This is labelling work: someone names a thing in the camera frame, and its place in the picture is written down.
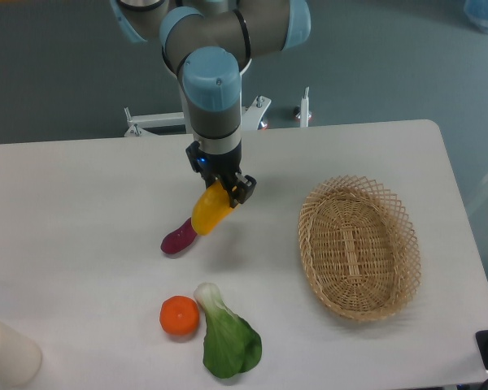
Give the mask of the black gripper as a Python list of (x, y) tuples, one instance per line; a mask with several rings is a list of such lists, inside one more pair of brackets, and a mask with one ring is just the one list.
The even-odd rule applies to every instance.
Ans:
[(228, 188), (231, 208), (245, 203), (252, 196), (256, 179), (241, 173), (242, 143), (227, 153), (209, 154), (200, 149), (198, 141), (194, 141), (185, 152), (193, 171), (202, 177), (207, 188), (217, 180), (221, 181), (224, 188)]

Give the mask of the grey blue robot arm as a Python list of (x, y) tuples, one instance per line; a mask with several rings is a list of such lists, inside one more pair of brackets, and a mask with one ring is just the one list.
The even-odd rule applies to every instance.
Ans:
[(304, 1), (112, 1), (133, 41), (159, 40), (182, 93), (194, 141), (186, 154), (207, 186), (221, 184), (234, 208), (253, 193), (243, 175), (242, 70), (254, 58), (303, 44), (311, 32)]

